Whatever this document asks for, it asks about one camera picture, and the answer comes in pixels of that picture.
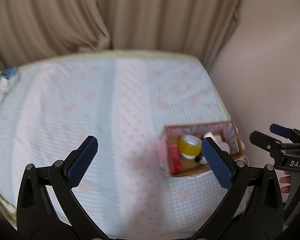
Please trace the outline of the person's right hand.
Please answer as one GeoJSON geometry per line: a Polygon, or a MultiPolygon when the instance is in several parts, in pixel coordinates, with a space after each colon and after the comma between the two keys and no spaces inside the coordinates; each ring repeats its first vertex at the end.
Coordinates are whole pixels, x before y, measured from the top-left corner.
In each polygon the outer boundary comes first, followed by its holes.
{"type": "Polygon", "coordinates": [[[281,192],[289,193],[291,185],[291,173],[289,171],[284,171],[284,174],[285,176],[279,179],[280,184],[286,184],[286,186],[281,187],[281,192]]]}

